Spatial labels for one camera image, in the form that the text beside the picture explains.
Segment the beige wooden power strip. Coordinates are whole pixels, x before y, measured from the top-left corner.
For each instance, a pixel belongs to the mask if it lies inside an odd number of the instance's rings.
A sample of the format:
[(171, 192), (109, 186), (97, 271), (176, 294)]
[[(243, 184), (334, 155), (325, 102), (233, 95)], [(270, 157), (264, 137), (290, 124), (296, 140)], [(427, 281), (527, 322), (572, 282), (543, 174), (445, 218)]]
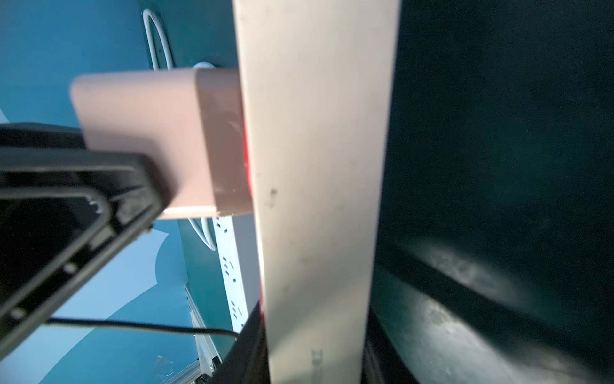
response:
[(400, 15), (233, 3), (273, 383), (361, 381)]

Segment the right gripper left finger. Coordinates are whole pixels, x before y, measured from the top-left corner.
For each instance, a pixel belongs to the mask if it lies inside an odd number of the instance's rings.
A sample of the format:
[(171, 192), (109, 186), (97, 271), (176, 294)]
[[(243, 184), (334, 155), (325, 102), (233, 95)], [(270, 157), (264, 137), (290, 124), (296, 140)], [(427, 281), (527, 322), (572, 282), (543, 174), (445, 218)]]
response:
[(265, 323), (260, 302), (252, 310), (230, 353), (206, 383), (270, 383)]

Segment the pink charger beige strip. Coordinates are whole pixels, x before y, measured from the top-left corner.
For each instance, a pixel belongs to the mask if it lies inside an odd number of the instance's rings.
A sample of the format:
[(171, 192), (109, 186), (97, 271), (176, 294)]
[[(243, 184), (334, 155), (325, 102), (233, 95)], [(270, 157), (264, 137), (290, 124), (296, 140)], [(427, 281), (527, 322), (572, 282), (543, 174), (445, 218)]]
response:
[(89, 150), (155, 163), (171, 193), (160, 219), (252, 212), (237, 70), (81, 75), (70, 99)]

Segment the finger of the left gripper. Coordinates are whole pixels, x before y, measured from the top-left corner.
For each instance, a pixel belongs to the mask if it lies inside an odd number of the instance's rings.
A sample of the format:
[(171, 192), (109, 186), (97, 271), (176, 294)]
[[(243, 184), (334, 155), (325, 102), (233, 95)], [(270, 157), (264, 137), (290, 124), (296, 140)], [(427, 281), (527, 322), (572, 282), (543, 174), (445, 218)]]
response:
[(1, 354), (9, 355), (167, 207), (136, 153), (92, 151), (80, 131), (1, 126)]

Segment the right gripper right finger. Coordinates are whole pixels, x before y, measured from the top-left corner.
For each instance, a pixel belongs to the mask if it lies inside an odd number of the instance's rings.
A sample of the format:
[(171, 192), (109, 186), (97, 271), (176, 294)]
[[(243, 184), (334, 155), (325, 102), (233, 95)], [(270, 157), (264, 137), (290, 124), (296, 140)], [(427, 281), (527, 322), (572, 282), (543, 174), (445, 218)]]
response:
[(385, 333), (373, 308), (368, 313), (361, 383), (418, 384)]

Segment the white power strip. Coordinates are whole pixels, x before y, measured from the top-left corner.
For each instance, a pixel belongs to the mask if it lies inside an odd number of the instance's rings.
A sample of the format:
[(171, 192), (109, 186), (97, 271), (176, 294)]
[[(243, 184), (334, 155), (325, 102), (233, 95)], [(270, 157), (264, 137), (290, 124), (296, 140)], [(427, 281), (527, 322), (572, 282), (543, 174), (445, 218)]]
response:
[(254, 216), (212, 219), (233, 330), (240, 333), (260, 299)]

